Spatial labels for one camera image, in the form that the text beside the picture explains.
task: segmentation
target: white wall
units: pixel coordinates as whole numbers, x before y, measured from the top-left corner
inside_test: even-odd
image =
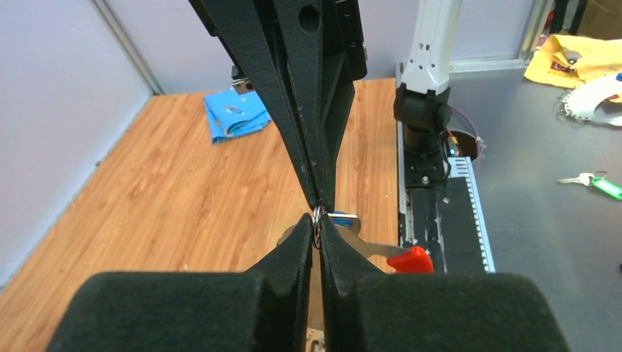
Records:
[[[224,89],[231,63],[188,0],[107,0],[167,92]],[[534,0],[464,0],[454,59],[515,56]],[[390,77],[405,61],[418,0],[359,0],[368,78]]]
[[[150,90],[86,0],[4,0],[0,48],[1,287]]]

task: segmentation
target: red handle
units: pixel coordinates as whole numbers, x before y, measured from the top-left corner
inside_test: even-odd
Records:
[[[432,274],[434,266],[432,259],[419,246],[409,248],[409,251],[397,257],[387,258],[387,264],[395,268],[395,273]]]

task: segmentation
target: green key tag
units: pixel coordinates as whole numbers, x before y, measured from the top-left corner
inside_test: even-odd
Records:
[[[622,200],[622,187],[614,184],[613,182],[605,180],[603,177],[594,177],[590,183],[592,186],[600,189],[606,194],[609,194],[611,197],[614,197],[617,200]]]

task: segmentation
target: silver key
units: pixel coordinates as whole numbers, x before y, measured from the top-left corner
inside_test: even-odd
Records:
[[[594,174],[591,174],[591,173],[588,173],[588,172],[584,172],[582,174],[579,174],[579,177],[563,178],[563,179],[557,180],[557,181],[559,183],[562,183],[562,184],[579,183],[579,184],[582,184],[584,186],[589,186],[591,184],[593,178],[594,178]]]

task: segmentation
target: screw hole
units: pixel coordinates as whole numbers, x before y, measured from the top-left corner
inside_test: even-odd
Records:
[[[313,6],[305,6],[298,13],[300,27],[306,33],[315,33],[320,28],[320,13]]]

